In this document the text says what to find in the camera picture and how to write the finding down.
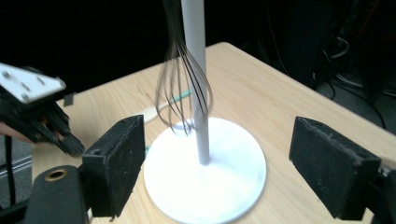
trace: wooden table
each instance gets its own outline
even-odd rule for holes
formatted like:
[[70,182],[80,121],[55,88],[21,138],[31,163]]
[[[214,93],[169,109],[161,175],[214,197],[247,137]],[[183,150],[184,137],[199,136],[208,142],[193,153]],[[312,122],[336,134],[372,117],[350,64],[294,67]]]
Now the wooden table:
[[[324,122],[382,158],[396,158],[396,137],[230,44],[207,48],[206,57],[215,97],[211,117],[230,120],[250,132],[267,162],[261,198],[236,223],[348,223],[332,219],[289,161],[295,117]],[[118,120],[152,106],[160,68],[156,65],[77,94],[74,104],[64,108],[71,118],[72,133],[89,147]],[[150,145],[166,127],[155,119],[145,129],[146,144]],[[64,164],[79,166],[81,161],[47,144],[33,150],[33,176]],[[366,212],[363,223],[370,223],[371,216]],[[93,222],[108,221],[95,218]],[[150,200],[142,171],[115,223],[174,222]]]

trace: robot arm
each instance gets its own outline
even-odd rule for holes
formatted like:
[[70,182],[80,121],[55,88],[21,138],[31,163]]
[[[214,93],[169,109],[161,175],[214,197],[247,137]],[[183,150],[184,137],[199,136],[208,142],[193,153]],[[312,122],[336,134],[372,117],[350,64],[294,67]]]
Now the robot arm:
[[64,82],[3,63],[0,72],[0,121],[32,142],[49,142],[80,156],[84,146],[70,133],[69,117],[53,99],[65,89]]

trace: white pole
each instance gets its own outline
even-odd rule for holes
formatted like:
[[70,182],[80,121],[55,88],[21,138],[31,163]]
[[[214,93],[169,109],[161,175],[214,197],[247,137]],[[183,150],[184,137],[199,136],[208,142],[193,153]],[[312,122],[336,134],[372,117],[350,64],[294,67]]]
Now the white pole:
[[[181,6],[187,49],[206,74],[204,0],[181,0]],[[198,74],[196,67],[193,67],[193,70]],[[200,78],[198,82],[207,102],[205,81]],[[199,162],[206,165],[210,161],[208,120],[199,108],[197,94],[194,91],[191,92]]]

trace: white round base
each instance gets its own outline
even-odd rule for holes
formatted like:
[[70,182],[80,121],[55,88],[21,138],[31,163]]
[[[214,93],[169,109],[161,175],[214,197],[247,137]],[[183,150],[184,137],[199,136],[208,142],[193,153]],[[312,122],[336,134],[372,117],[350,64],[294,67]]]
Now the white round base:
[[144,178],[152,201],[182,223],[224,223],[260,198],[266,165],[262,149],[243,128],[209,119],[210,163],[198,161],[195,133],[164,131],[152,144]]

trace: whisk wire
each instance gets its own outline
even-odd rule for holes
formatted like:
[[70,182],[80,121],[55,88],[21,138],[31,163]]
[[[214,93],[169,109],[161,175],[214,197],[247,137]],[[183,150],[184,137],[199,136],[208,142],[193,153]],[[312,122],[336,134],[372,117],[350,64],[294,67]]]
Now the whisk wire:
[[[213,94],[205,76],[205,72],[184,42],[183,29],[181,26],[180,0],[163,0],[169,33],[169,47],[165,54],[160,78],[157,83],[155,102],[157,113],[164,124],[173,128],[183,128],[189,133],[194,128],[193,115],[201,110],[204,118],[207,118],[213,102]],[[189,88],[195,96],[194,102],[190,97],[187,101],[175,99]],[[161,100],[169,104],[166,110],[167,116],[160,111]]]

